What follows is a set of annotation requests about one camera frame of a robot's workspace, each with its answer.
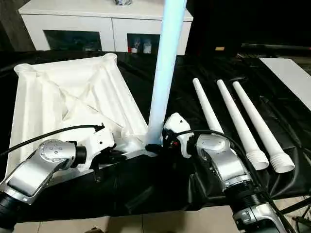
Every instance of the cabinet door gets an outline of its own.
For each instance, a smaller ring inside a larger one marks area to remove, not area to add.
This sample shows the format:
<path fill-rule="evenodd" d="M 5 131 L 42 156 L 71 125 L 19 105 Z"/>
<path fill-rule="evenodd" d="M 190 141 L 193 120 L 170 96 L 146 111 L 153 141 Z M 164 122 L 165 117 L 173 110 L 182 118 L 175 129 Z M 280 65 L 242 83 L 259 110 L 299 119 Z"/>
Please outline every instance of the cabinet door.
<path fill-rule="evenodd" d="M 161 20 L 113 18 L 115 48 L 119 52 L 157 53 L 161 34 Z M 177 54 L 185 54 L 191 22 L 182 26 Z"/>
<path fill-rule="evenodd" d="M 115 50 L 110 18 L 50 15 L 22 15 L 22 18 L 37 50 Z"/>

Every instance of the tiled floor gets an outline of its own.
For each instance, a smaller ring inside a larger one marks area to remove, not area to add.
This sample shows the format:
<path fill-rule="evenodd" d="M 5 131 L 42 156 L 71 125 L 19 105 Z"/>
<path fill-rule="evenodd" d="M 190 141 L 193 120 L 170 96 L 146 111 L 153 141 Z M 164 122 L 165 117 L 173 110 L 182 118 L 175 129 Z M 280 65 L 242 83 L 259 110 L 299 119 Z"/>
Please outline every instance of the tiled floor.
<path fill-rule="evenodd" d="M 302 200 L 277 200 L 283 209 Z M 303 209 L 287 215 L 302 215 Z M 175 211 L 143 216 L 101 217 L 82 220 L 33 222 L 17 224 L 14 233 L 84 233 L 93 227 L 108 233 L 237 233 L 232 212 L 228 206 L 208 207 L 200 211 Z"/>

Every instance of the white plastic tube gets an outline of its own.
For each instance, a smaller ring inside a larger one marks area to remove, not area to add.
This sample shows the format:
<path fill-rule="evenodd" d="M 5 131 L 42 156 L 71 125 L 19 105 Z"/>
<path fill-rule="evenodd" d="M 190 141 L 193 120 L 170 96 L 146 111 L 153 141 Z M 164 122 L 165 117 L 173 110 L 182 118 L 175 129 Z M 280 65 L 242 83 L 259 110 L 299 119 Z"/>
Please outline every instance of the white plastic tube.
<path fill-rule="evenodd" d="M 216 117 L 216 115 L 212 109 L 212 106 L 210 105 L 208 98 L 206 97 L 206 94 L 203 90 L 203 87 L 201 86 L 200 81 L 197 78 L 195 78 L 192 80 L 192 82 L 193 82 L 196 94 L 198 95 L 198 98 L 199 98 L 199 101 L 200 101 L 201 107 L 203 109 L 203 113 L 204 113 L 204 116 L 205 116 L 205 119 L 207 121 L 209 128 L 211 130 L 224 133 L 224 131 L 223 131 L 222 127 L 220 126 L 219 121 L 218 121 L 218 119 L 217 119 L 217 117 Z"/>
<path fill-rule="evenodd" d="M 161 144 L 161 134 L 172 84 L 177 46 L 183 24 L 186 2 L 187 0 L 165 1 L 146 138 L 147 144 Z"/>
<path fill-rule="evenodd" d="M 244 108 L 246 109 L 247 114 L 249 115 L 264 146 L 266 147 L 270 155 L 270 162 L 273 169 L 277 173 L 284 173 L 293 170 L 295 168 L 295 165 L 292 162 L 291 158 L 283 151 L 276 138 L 273 136 L 272 132 L 262 119 L 261 115 L 241 87 L 240 83 L 234 82 L 233 87 L 238 93 L 238 96 Z"/>
<path fill-rule="evenodd" d="M 252 163 L 256 170 L 262 170 L 267 168 L 269 166 L 269 161 L 266 155 L 258 147 L 252 133 L 247 127 L 245 120 L 239 112 L 239 109 L 237 108 L 223 80 L 218 80 L 217 85 L 230 113 L 233 124 L 237 129 L 239 137 L 242 141 L 243 147 L 246 152 L 246 157 Z"/>

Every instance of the robotic arm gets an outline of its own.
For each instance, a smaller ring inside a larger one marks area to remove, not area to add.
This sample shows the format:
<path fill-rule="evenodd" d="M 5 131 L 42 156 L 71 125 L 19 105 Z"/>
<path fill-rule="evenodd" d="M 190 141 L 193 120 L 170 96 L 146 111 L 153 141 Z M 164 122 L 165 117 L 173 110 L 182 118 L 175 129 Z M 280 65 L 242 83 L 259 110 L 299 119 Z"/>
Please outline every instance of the robotic arm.
<path fill-rule="evenodd" d="M 230 148 L 227 138 L 216 134 L 184 133 L 190 125 L 178 113 L 164 125 L 164 145 L 178 140 L 185 158 L 195 156 L 218 178 L 233 218 L 240 231 L 247 233 L 286 233 L 271 205 L 257 191 L 243 162 Z M 14 230 L 17 218 L 27 204 L 32 204 L 59 170 L 76 167 L 90 169 L 96 155 L 115 146 L 112 133 L 101 129 L 84 142 L 47 140 L 22 162 L 0 185 L 0 233 Z"/>
<path fill-rule="evenodd" d="M 190 126 L 178 113 L 174 113 L 167 120 L 164 129 L 177 135 L 185 158 L 196 156 L 218 178 L 219 186 L 229 202 L 233 219 L 240 231 L 287 232 L 271 205 L 258 192 L 243 162 L 230 148 L 227 138 L 216 134 L 201 134 L 196 137 L 193 133 L 183 133 L 189 131 Z"/>
<path fill-rule="evenodd" d="M 0 185 L 0 233 L 14 230 L 24 207 L 31 205 L 59 170 L 90 168 L 96 155 L 115 145 L 108 128 L 101 129 L 85 141 L 46 140 Z"/>

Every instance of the black tablecloth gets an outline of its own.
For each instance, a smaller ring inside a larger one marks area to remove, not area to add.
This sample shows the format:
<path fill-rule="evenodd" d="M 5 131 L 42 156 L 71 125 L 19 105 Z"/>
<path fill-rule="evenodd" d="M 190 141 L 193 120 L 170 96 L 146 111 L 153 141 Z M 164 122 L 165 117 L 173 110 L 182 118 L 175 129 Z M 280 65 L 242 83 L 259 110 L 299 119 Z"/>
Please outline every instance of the black tablecloth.
<path fill-rule="evenodd" d="M 20 63 L 39 64 L 103 55 L 101 52 L 2 53 L 2 143 L 9 144 L 17 75 Z M 118 67 L 148 122 L 156 56 L 117 53 Z M 311 187 L 311 113 L 305 105 L 258 59 L 214 58 L 199 62 L 178 56 L 167 116 L 179 112 L 192 129 L 208 129 L 192 79 L 199 78 L 226 134 L 239 138 L 216 85 L 223 79 L 228 88 L 240 80 L 275 137 L 295 163 L 295 170 L 276 174 L 271 166 L 260 171 L 274 199 L 301 196 Z M 234 98 L 236 93 L 229 90 Z M 260 141 L 241 103 L 236 101 L 260 148 Z M 4 173 L 6 161 L 1 161 Z M 93 174 L 47 188 L 20 221 L 123 216 L 170 210 L 198 210 L 203 206 L 226 204 L 216 180 L 192 159 L 170 154 L 141 156 L 102 170 L 104 181 L 95 183 Z"/>

